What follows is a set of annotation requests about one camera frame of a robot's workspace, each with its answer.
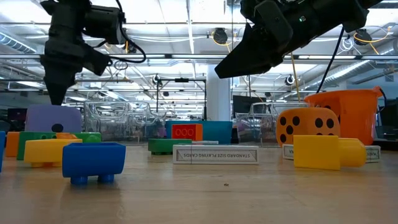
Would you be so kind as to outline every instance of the yellow toy block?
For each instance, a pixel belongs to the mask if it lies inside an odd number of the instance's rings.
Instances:
[[[81,139],[43,139],[26,141],[24,162],[32,167],[62,166],[63,147]]]
[[[340,170],[366,163],[366,149],[358,139],[296,135],[293,142],[295,167]]]

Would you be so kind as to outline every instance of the wooden table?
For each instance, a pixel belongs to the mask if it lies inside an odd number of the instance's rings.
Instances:
[[[398,153],[340,172],[294,169],[280,149],[259,166],[173,165],[128,147],[113,185],[71,187],[61,168],[7,158],[0,174],[2,224],[398,223]]]

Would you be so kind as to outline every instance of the blue block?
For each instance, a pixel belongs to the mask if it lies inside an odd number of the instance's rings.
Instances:
[[[63,148],[62,175],[72,184],[87,184],[89,176],[110,183],[123,171],[125,158],[126,147],[118,143],[72,143]]]
[[[6,133],[4,131],[0,131],[0,172],[2,169],[2,158],[4,155],[4,144],[6,143]]]
[[[202,124],[203,140],[218,141],[218,144],[231,144],[231,121],[166,121],[167,138],[172,138],[173,124]]]

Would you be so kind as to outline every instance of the orange bucket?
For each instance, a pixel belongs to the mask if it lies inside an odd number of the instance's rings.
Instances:
[[[312,107],[331,109],[338,117],[342,138],[356,138],[366,146],[373,143],[377,99],[383,96],[379,86],[372,90],[342,90],[307,96]]]

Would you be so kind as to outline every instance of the red block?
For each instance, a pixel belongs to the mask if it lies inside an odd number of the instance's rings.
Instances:
[[[173,124],[172,139],[203,141],[203,126],[202,124]]]

